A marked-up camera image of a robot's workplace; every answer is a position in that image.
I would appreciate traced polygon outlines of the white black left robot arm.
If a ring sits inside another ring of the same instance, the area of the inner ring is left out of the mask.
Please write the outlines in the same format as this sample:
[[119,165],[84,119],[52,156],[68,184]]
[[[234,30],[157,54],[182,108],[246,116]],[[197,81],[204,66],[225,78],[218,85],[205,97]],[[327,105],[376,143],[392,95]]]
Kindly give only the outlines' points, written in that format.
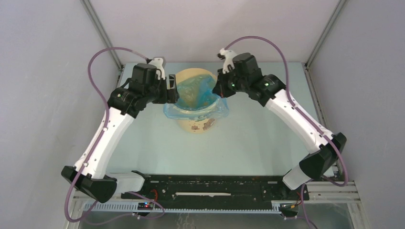
[[175,75],[165,75],[162,58],[136,64],[132,76],[111,93],[108,114],[104,115],[90,145],[73,166],[62,169],[62,177],[99,203],[130,191],[138,198],[147,198],[151,186],[143,175],[107,174],[107,165],[120,138],[148,103],[174,104],[178,98]]

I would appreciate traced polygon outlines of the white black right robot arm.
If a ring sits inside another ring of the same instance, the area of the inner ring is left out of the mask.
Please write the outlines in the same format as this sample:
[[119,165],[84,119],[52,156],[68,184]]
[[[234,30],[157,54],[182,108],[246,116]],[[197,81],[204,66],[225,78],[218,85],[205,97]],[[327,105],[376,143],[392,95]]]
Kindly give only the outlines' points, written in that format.
[[277,187],[281,198],[291,199],[297,188],[311,179],[320,178],[338,161],[346,136],[334,134],[311,117],[277,76],[262,74],[252,54],[236,54],[222,49],[217,56],[224,63],[218,70],[213,93],[224,98],[237,92],[248,94],[250,99],[276,114],[299,136],[308,150],[309,154],[283,176]]

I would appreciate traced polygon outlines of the yellow capybara trash bin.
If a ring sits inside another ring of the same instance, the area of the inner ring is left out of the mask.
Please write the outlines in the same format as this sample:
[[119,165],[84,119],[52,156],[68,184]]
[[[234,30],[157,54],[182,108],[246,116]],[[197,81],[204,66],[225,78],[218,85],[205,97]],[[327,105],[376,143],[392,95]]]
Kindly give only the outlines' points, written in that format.
[[[202,68],[189,68],[182,70],[176,74],[180,78],[177,80],[177,84],[181,83],[189,78],[193,78],[198,75],[209,75],[212,77],[214,82],[217,81],[217,76],[215,76],[212,72]],[[203,120],[176,120],[177,124],[181,129],[187,131],[189,133],[205,133],[206,131],[210,130],[216,123],[216,119],[214,118],[206,118]]]

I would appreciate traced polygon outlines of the blue plastic trash bag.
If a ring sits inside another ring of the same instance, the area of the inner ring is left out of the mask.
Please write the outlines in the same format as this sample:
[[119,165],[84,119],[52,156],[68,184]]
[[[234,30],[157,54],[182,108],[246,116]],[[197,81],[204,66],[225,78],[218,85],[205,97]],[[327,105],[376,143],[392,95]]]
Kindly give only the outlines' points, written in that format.
[[216,80],[208,74],[177,83],[179,99],[174,104],[165,104],[164,114],[170,119],[193,121],[227,117],[227,100],[213,93],[215,85]]

